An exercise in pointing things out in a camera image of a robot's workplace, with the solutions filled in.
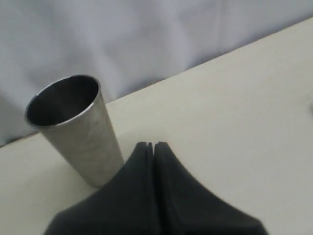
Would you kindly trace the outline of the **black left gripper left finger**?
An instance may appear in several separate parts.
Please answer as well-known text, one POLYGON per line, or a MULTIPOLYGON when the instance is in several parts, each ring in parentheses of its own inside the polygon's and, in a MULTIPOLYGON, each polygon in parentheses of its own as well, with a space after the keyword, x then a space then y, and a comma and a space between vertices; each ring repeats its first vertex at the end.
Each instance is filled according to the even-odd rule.
POLYGON ((119 172, 96 193, 58 213, 46 235, 158 235, 153 147, 139 142, 119 172))

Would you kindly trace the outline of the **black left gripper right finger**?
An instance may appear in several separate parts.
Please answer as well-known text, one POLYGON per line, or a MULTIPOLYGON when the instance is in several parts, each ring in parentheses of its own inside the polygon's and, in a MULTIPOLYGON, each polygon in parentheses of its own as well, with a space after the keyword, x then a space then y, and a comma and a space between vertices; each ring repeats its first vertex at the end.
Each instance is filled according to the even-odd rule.
POLYGON ((223 201, 196 180, 166 142, 155 145, 154 174, 163 234, 267 234, 261 221, 223 201))

